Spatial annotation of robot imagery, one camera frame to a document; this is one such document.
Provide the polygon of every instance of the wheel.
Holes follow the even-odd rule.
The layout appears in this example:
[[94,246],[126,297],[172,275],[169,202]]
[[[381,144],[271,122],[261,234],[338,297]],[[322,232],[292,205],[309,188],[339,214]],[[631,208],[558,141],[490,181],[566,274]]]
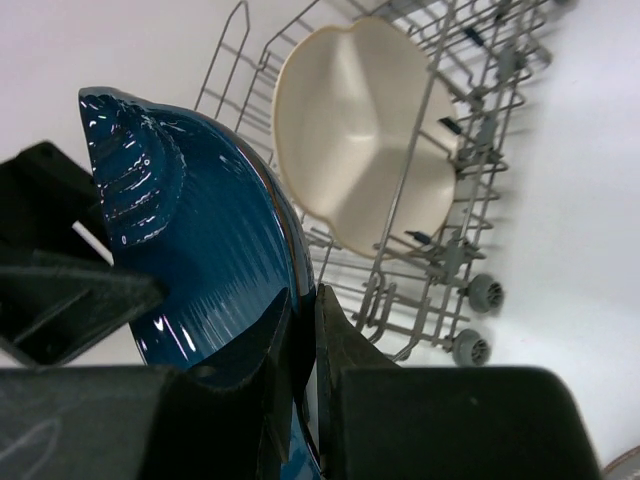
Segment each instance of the wheel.
[[489,344],[475,330],[462,330],[453,340],[453,361],[459,367],[481,367],[490,355]]
[[502,285],[491,275],[481,273],[471,280],[467,288],[469,306],[474,312],[487,313],[500,308],[504,300]]

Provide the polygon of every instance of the metal wire rack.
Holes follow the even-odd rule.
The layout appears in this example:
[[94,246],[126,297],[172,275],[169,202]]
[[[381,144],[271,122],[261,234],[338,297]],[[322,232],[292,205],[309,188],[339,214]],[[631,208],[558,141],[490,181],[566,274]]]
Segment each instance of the metal wire rack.
[[[494,228],[489,207],[501,198],[496,177],[509,169],[503,147],[512,112],[526,103],[521,85],[552,60],[538,40],[547,20],[545,3],[392,0],[367,9],[356,0],[314,0],[255,50],[252,40],[259,43],[264,34],[252,30],[250,5],[243,0],[215,48],[195,109],[235,129],[276,172],[270,138],[276,80],[289,52],[316,28],[379,16],[431,58],[432,75],[422,99],[416,99],[419,115],[375,260],[342,249],[325,225],[299,212],[317,280],[336,289],[356,327],[373,343],[387,332],[408,337],[389,354],[395,361],[406,360],[421,341],[452,352],[458,365],[482,365],[489,357],[487,341],[460,325],[473,312],[499,309],[503,301],[501,284],[485,273],[472,275],[472,270],[486,258],[482,233]],[[439,145],[421,130],[435,81],[447,86],[458,111],[458,120],[441,119],[459,137],[456,154],[447,151],[457,173],[456,198],[433,238],[421,232],[399,238],[391,228],[416,144]]]

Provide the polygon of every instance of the metal wire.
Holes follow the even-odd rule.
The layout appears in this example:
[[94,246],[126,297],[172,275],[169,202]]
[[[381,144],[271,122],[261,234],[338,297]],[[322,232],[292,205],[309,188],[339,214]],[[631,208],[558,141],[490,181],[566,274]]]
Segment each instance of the metal wire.
[[[245,52],[251,35],[250,8],[246,0],[240,1],[225,24],[198,92],[195,109],[233,125],[276,172],[270,138],[276,80],[293,47],[323,26],[316,12],[334,9],[335,1],[308,4],[266,42],[257,61]],[[475,262],[486,258],[480,244],[482,232],[494,228],[495,222],[488,218],[489,205],[500,200],[495,179],[509,168],[503,147],[512,112],[526,104],[520,89],[535,75],[534,65],[551,61],[551,53],[536,36],[546,22],[546,2],[391,0],[370,11],[357,0],[344,0],[344,6],[352,10],[348,20],[375,15],[393,22],[431,58],[432,75],[420,101],[375,260],[350,254],[326,226],[301,217],[317,280],[336,288],[357,328],[374,328],[368,337],[373,343],[388,331],[408,337],[398,352],[389,355],[396,361],[407,359],[420,341],[451,351],[458,324],[470,321],[464,300],[470,294]],[[226,71],[216,72],[224,65]],[[250,82],[240,94],[232,95],[234,84],[243,85],[247,78],[246,69]],[[224,82],[212,87],[212,78]],[[459,120],[445,123],[459,137],[456,156],[421,129],[436,81],[448,88],[459,112]],[[205,99],[214,105],[205,106]],[[391,234],[414,150],[418,142],[425,141],[449,155],[459,182],[449,218],[427,245]],[[502,292],[499,285],[487,293],[493,295],[492,305],[496,292]],[[413,312],[411,327],[394,323],[394,314],[401,309],[405,314]]]

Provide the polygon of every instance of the white surface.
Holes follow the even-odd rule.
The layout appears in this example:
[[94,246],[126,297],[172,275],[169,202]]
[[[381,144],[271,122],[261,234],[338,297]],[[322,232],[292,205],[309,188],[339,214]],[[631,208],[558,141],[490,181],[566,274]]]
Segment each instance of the white surface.
[[[191,105],[232,3],[1,2],[0,158],[49,138],[88,166],[76,109],[83,85]],[[280,25],[277,3],[255,2],[254,23]],[[638,18],[637,0],[581,0],[551,23],[555,61],[509,138],[513,169],[484,266],[508,295],[501,315],[481,324],[493,363],[564,379],[603,463],[640,444]],[[436,357],[425,347],[412,360]],[[133,361],[121,330],[77,363]]]
[[[428,65],[402,32],[364,18],[316,30],[280,72],[272,124],[282,179],[299,207],[360,255],[377,253],[373,246],[404,169]],[[427,141],[416,145],[394,235],[433,235],[451,208],[455,173],[447,160],[457,138],[438,123],[444,117],[456,115],[436,81],[422,129],[446,150]]]

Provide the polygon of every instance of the glossy blue surface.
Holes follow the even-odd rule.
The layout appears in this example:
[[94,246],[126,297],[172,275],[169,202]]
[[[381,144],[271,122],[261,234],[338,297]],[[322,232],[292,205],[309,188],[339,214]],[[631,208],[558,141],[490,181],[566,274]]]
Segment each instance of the glossy blue surface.
[[[283,287],[295,312],[313,309],[297,216],[235,133],[105,87],[81,90],[80,112],[115,263],[170,289],[131,325],[147,363],[200,362],[260,318]],[[291,442],[281,478],[319,479],[295,413]]]

